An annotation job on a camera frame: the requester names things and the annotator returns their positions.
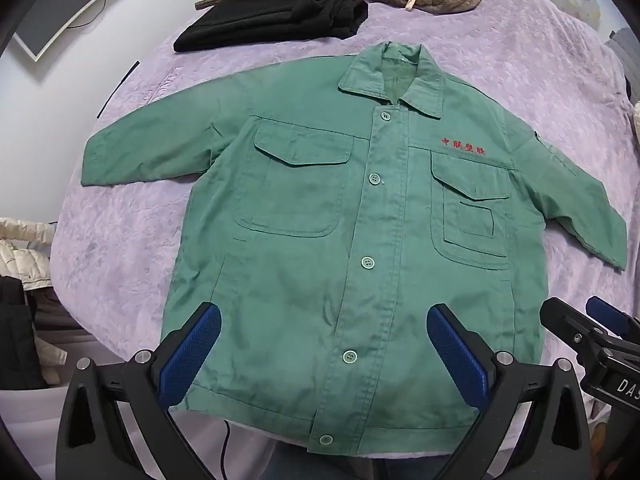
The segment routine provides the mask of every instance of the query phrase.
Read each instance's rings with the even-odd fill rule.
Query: bed
[[[182,55],[172,49],[178,32],[118,89],[95,132],[149,102],[229,73],[300,57],[359,52],[383,40],[423,43],[444,70],[526,120],[601,180],[625,219],[630,252],[622,273],[589,256],[558,225],[548,225],[550,295],[583,310],[587,298],[598,295],[638,314],[640,161],[622,66],[587,25],[548,0],[483,0],[473,12],[451,16],[370,4],[369,19],[348,40],[245,45]],[[109,350],[129,358],[159,342],[195,177],[83,188],[79,175],[78,164],[52,247],[52,279],[77,321]],[[548,334],[542,362],[550,364],[559,356],[575,361],[573,352]],[[591,413],[593,400],[586,395],[584,400]],[[523,421],[524,412],[516,417],[504,448],[514,446]]]

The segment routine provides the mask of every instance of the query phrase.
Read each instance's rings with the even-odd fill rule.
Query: black folded clothing
[[[363,0],[222,0],[174,43],[176,52],[267,41],[350,38],[367,19]]]
[[[46,388],[22,282],[0,276],[0,390]]]

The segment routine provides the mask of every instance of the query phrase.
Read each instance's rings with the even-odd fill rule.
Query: chest pocket
[[[436,250],[462,264],[507,269],[507,170],[432,152],[431,174],[431,237]]]
[[[248,147],[235,218],[273,234],[319,237],[342,212],[353,137],[260,118]]]

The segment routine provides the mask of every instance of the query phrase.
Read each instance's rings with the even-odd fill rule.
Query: green jacket
[[[222,334],[183,407],[327,454],[452,449],[474,420],[425,330],[446,303],[537,362],[556,218],[623,269],[602,184],[423,46],[275,64],[137,110],[82,184],[194,184],[162,334],[202,301]]]

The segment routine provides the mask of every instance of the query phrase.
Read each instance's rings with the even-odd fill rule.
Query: pocket flap
[[[473,200],[509,196],[506,170],[489,164],[431,152],[431,173],[436,180]]]
[[[254,144],[290,166],[343,164],[351,156],[353,137],[261,118]]]

